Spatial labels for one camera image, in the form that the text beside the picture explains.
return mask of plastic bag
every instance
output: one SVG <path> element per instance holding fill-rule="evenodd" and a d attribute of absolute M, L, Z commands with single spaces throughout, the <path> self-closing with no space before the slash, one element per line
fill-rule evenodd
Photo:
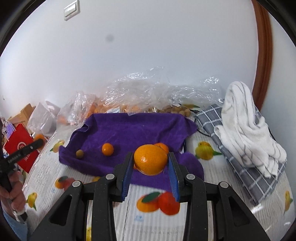
<path fill-rule="evenodd" d="M 57 115 L 57 128 L 63 125 L 75 125 L 80 128 L 88 116 L 96 96 L 77 92 Z"/>
<path fill-rule="evenodd" d="M 97 99 L 94 113 L 159 112 L 170 105 L 195 104 L 206 107 L 221 104 L 222 95 L 218 79 L 208 78 L 197 86 L 170 85 L 162 77 L 162 67 L 147 72 L 128 74 L 107 87 Z"/>
<path fill-rule="evenodd" d="M 35 134 L 51 137 L 57 128 L 57 112 L 60 108 L 49 101 L 40 102 L 32 112 L 27 129 Z"/>

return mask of purple towel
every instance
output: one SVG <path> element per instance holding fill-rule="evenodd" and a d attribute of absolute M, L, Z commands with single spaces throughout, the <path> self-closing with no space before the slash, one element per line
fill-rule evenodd
<path fill-rule="evenodd" d="M 196 129 L 194 122 L 178 114 L 93 114 L 72 134 L 67 147 L 59 148 L 59 161 L 82 173 L 101 177 L 112 173 L 114 166 L 124 161 L 127 152 L 134 152 L 144 144 L 162 142 L 175 153 L 178 163 L 204 179 L 202 165 L 195 156 L 178 152 L 184 140 Z M 102 145 L 106 142 L 114 147 L 114 153 L 109 157 L 102 154 Z M 84 151 L 82 160 L 75 157 L 79 149 Z M 171 191 L 167 168 L 156 176 L 133 170 L 131 183 Z"/>

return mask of metal screw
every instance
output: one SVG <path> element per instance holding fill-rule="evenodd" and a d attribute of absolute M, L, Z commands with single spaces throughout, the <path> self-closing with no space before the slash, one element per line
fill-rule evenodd
<path fill-rule="evenodd" d="M 220 186 L 222 187 L 222 188 L 228 188 L 228 183 L 227 182 L 221 182 L 220 183 Z"/>
<path fill-rule="evenodd" d="M 193 174 L 187 174 L 186 178 L 189 179 L 189 180 L 194 180 L 195 176 Z"/>
<path fill-rule="evenodd" d="M 73 183 L 72 183 L 72 186 L 73 187 L 79 187 L 80 186 L 80 182 L 79 181 L 74 181 Z"/>
<path fill-rule="evenodd" d="M 106 175 L 106 179 L 108 180 L 112 180 L 113 178 L 115 178 L 115 176 L 112 173 Z"/>

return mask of white plastic bag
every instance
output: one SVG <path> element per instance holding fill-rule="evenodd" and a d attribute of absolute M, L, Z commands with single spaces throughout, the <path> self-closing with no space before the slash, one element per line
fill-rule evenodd
<path fill-rule="evenodd" d="M 32 112 L 27 128 L 32 133 L 51 137 L 57 128 L 57 116 L 53 114 L 57 111 L 59 107 L 49 101 L 40 102 Z"/>

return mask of orange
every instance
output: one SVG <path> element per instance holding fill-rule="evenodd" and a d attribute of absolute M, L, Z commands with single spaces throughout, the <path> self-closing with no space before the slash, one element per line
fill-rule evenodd
<path fill-rule="evenodd" d="M 35 135 L 34 141 L 37 141 L 38 139 L 42 139 L 43 140 L 43 145 L 38 148 L 38 150 L 42 150 L 42 148 L 45 146 L 45 143 L 47 142 L 47 140 L 44 137 L 44 135 L 42 135 L 42 134 Z"/>
<path fill-rule="evenodd" d="M 95 114 L 100 113 L 100 109 L 99 109 L 98 107 L 95 108 L 95 109 L 94 109 L 94 113 L 95 113 Z"/>
<path fill-rule="evenodd" d="M 154 145 L 159 146 L 160 148 L 162 148 L 166 152 L 166 154 L 168 154 L 169 151 L 170 151 L 168 146 L 166 144 L 161 143 L 161 142 L 156 143 Z"/>
<path fill-rule="evenodd" d="M 175 200 L 171 192 L 165 192 L 158 197 L 160 210 L 166 215 L 175 215 L 180 211 L 180 203 Z"/>
<path fill-rule="evenodd" d="M 57 117 L 57 122 L 58 122 L 58 123 L 61 123 L 61 124 L 63 124 L 63 125 L 67 125 L 67 124 L 68 124 L 66 118 L 65 118 L 64 116 L 62 116 L 62 115 L 59 115 L 59 116 Z"/>
<path fill-rule="evenodd" d="M 89 112 L 94 112 L 95 109 L 96 109 L 96 105 L 93 103 L 89 109 Z"/>
<path fill-rule="evenodd" d="M 92 114 L 93 114 L 93 112 L 89 111 L 89 112 L 87 113 L 86 118 L 90 117 Z"/>
<path fill-rule="evenodd" d="M 137 105 L 134 105 L 131 109 L 130 109 L 131 112 L 133 113 L 138 113 L 138 112 L 141 112 L 141 108 Z"/>
<path fill-rule="evenodd" d="M 105 143 L 102 146 L 102 153 L 105 156 L 111 156 L 113 154 L 113 152 L 114 152 L 114 148 L 113 148 L 113 146 L 110 143 Z"/>
<path fill-rule="evenodd" d="M 126 109 L 127 109 L 127 105 L 123 105 L 120 107 L 120 113 L 127 113 Z"/>
<path fill-rule="evenodd" d="M 157 199 L 152 200 L 151 202 L 146 202 L 143 203 L 142 200 L 146 195 L 142 196 L 138 201 L 137 201 L 137 209 L 141 212 L 144 213 L 150 213 L 154 212 L 157 209 L 159 209 Z"/>
<path fill-rule="evenodd" d="M 154 176 L 162 172 L 168 162 L 166 152 L 155 145 L 140 146 L 133 156 L 136 168 L 143 174 Z"/>
<path fill-rule="evenodd" d="M 94 178 L 92 179 L 92 182 L 97 182 L 100 178 L 101 178 L 101 177 L 94 177 Z"/>

